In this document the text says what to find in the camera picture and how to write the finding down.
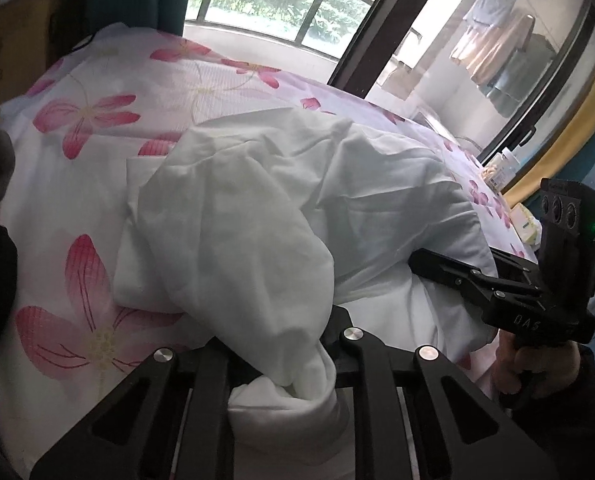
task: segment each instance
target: finger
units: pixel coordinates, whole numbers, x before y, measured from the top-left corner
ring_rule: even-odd
[[[530,372],[544,372],[548,370],[549,363],[552,362],[552,348],[546,347],[522,347],[515,356],[514,370],[520,373],[524,370]]]
[[[495,351],[495,356],[504,362],[513,363],[515,360],[516,349],[513,346],[515,336],[509,332],[500,330],[500,345]]]
[[[553,348],[549,370],[566,374],[578,368],[579,363],[580,350],[577,343],[568,341],[564,345]]]
[[[535,390],[533,390],[531,397],[534,399],[544,399],[545,397],[551,396],[558,391],[558,386],[555,383],[556,381],[553,380],[552,375],[547,374],[546,377],[539,381],[535,386]]]
[[[522,387],[522,383],[510,368],[503,363],[495,361],[493,364],[493,384],[503,394],[516,394]]]

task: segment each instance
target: white wall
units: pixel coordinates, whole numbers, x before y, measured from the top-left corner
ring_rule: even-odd
[[[451,52],[465,31],[466,23],[462,22],[413,91],[438,113],[462,83],[470,81],[466,69],[450,60]]]
[[[336,61],[279,41],[252,34],[199,25],[185,25],[184,38],[197,41],[230,59],[273,66],[327,83]]]

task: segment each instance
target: white cloth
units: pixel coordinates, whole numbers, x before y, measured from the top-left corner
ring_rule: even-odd
[[[132,307],[165,304],[153,301],[159,285],[145,290],[159,275],[178,308],[264,374],[229,401],[250,446],[304,462],[338,452],[347,410],[319,344],[333,301],[399,348],[431,343],[458,359],[492,337],[457,293],[405,264],[427,247],[495,273],[460,186],[402,134],[305,110],[253,112],[191,128],[163,161],[130,159],[127,180],[116,301],[133,284]]]

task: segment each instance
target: pink flower pattern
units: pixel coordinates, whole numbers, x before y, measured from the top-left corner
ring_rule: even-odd
[[[168,155],[168,152],[177,144],[180,137],[181,133],[179,132],[168,132],[147,140],[140,148],[137,156]]]
[[[271,66],[258,65],[255,63],[248,63],[246,61],[234,61],[232,59],[221,59],[220,62],[226,66],[232,66],[236,68],[236,73],[247,74],[256,73],[260,80],[266,83],[271,88],[279,88],[279,81],[273,75],[277,72],[281,72],[279,68],[273,68]]]
[[[524,251],[518,251],[513,244],[511,244],[511,250],[513,251],[513,254],[515,254],[516,256],[519,256],[520,258],[526,257],[526,255],[524,254]]]
[[[504,222],[504,225],[506,225],[506,229],[510,229],[511,228],[511,217],[506,213],[506,210],[504,209],[504,205],[501,203],[501,201],[495,197],[495,212],[497,213],[497,216],[500,218],[501,221]]]
[[[457,366],[463,368],[464,370],[470,370],[471,369],[471,354],[466,354],[464,357],[462,357],[457,362]]]
[[[319,110],[322,107],[316,97],[300,99],[300,102],[305,110]]]
[[[389,110],[385,110],[381,106],[374,105],[373,103],[369,103],[369,104],[373,108],[377,108],[380,112],[382,112],[382,115],[384,117],[386,117],[389,121],[391,121],[391,123],[393,123],[393,124],[405,123],[406,122],[406,119],[401,118],[399,115],[394,114],[393,112],[390,112]]]
[[[471,185],[471,189],[469,189],[471,202],[487,206],[489,203],[489,196],[486,193],[480,192],[476,181],[469,180],[468,183]]]
[[[304,110],[319,110],[323,114],[337,115],[335,112],[329,112],[328,110],[320,110],[322,105],[318,101],[317,97],[307,97],[305,99],[300,99],[299,102],[301,102],[302,108],[304,108]]]
[[[197,56],[206,56],[211,53],[209,47],[195,43],[195,41],[185,40],[168,32],[160,31],[160,34],[164,38],[172,40],[175,46],[157,49],[149,56],[151,59],[175,63],[181,59],[195,59]]]
[[[153,351],[165,346],[131,343],[131,336],[148,328],[173,325],[182,316],[116,305],[106,269],[88,235],[81,235],[71,245],[64,277],[77,323],[38,306],[25,306],[15,315],[24,352],[41,373],[52,379],[65,380],[88,367],[100,374],[112,368],[129,373]]]
[[[477,160],[476,156],[474,156],[471,152],[469,152],[468,150],[465,150],[464,148],[462,148],[459,144],[457,145],[457,147],[460,149],[460,151],[464,154],[464,156],[477,168],[481,168],[480,162]]]
[[[31,86],[31,88],[29,88],[26,91],[26,96],[27,97],[34,97],[38,94],[41,94],[44,90],[49,89],[50,87],[52,87],[55,84],[55,79],[52,78],[52,76],[55,74],[55,72],[57,72],[60,67],[63,65],[64,63],[64,58],[61,57],[60,59],[58,59],[57,61],[55,61],[51,67],[46,70],[46,72],[44,73],[44,75],[39,78],[33,86]]]
[[[62,141],[62,150],[66,158],[74,159],[80,154],[95,128],[121,126],[138,120],[140,115],[134,112],[115,111],[130,105],[133,101],[135,96],[131,94],[113,95],[101,98],[92,106],[86,104],[80,107],[70,99],[53,99],[37,113],[33,124],[43,134],[70,125]]]

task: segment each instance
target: floral bedsheet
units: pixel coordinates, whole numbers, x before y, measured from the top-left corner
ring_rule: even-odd
[[[112,299],[128,213],[126,159],[165,155],[192,124],[278,107],[405,132],[444,160],[491,246],[533,258],[503,199],[479,177],[478,161],[435,132],[292,73],[151,29],[107,27],[0,109],[18,157],[0,221],[20,254],[17,305],[0,344],[0,433],[23,477],[154,349],[197,347],[208,337],[180,315]],[[491,348],[480,352],[461,361],[473,379],[493,359]],[[327,465],[334,474],[266,461],[268,471],[252,478],[341,478],[353,473],[347,459]]]

